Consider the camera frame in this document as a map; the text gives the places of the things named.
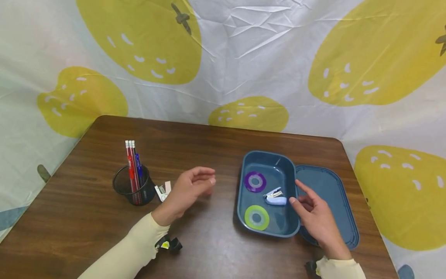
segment black mesh pencil cup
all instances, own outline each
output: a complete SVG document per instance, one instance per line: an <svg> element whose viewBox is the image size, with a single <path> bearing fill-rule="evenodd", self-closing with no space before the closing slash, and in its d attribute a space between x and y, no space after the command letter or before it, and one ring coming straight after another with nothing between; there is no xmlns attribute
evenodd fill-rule
<svg viewBox="0 0 446 279"><path fill-rule="evenodd" d="M128 166L122 167L113 177L113 189L116 193L123 195L133 205L148 204L156 194L155 183L149 175L149 170L142 166L142 180L139 189L132 189L132 182Z"/></svg>

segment white fabric backdrop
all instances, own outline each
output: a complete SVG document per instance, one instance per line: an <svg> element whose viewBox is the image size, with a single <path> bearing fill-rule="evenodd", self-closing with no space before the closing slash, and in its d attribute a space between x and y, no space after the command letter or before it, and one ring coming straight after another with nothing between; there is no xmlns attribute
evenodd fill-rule
<svg viewBox="0 0 446 279"><path fill-rule="evenodd" d="M136 2L0 3L0 240L43 188L37 166L54 173L106 113L335 137L400 277L444 277L444 1L172 1L192 35L170 2ZM392 189L402 203L379 199Z"/></svg>

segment hand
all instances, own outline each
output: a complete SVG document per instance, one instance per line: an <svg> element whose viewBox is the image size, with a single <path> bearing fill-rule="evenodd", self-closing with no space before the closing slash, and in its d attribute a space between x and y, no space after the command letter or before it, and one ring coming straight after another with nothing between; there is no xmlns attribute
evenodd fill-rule
<svg viewBox="0 0 446 279"><path fill-rule="evenodd" d="M327 202L297 179L296 185L307 193L306 196L299 196L298 199L294 197L289 199L292 207L301 217L302 225L318 241L327 258L352 259Z"/></svg>
<svg viewBox="0 0 446 279"><path fill-rule="evenodd" d="M183 216L200 195L210 195L215 185L215 170L195 167L183 172L166 200L153 212L152 218L160 226L168 226Z"/></svg>

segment beige sleeve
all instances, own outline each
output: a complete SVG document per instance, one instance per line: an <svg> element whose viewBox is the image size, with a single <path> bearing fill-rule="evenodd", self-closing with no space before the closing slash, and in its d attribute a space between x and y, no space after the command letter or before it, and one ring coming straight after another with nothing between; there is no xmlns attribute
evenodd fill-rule
<svg viewBox="0 0 446 279"><path fill-rule="evenodd" d="M338 261L323 257L316 265L316 273L322 279L365 279L361 266L353 259Z"/></svg>
<svg viewBox="0 0 446 279"><path fill-rule="evenodd" d="M93 263L79 279L134 279L157 254L155 244L167 234L149 213L126 237Z"/></svg>

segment blue pen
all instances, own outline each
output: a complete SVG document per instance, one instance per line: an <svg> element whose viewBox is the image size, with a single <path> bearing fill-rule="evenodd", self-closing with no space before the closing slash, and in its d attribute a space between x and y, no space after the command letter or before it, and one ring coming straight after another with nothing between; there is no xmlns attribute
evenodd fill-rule
<svg viewBox="0 0 446 279"><path fill-rule="evenodd" d="M141 162L139 161L139 154L136 153L135 154L135 160L136 160L136 170L138 171L138 179L140 181L140 187L144 186L144 177L142 174L142 165ZM147 199L147 193L146 191L142 191L144 193L144 199Z"/></svg>

